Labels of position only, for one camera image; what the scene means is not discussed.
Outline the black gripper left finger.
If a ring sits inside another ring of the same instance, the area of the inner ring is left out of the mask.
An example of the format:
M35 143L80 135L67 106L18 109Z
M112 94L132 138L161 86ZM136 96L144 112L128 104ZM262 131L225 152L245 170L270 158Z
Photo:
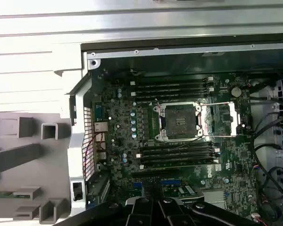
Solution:
M150 226L153 200L134 197L122 206L104 202L68 218L69 226Z

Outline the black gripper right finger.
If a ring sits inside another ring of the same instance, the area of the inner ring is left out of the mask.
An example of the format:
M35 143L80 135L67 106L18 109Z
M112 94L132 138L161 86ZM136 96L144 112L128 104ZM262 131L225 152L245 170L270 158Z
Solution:
M190 208L179 199L164 198L158 202L164 219L170 226L259 226L249 220L208 202L198 201Z

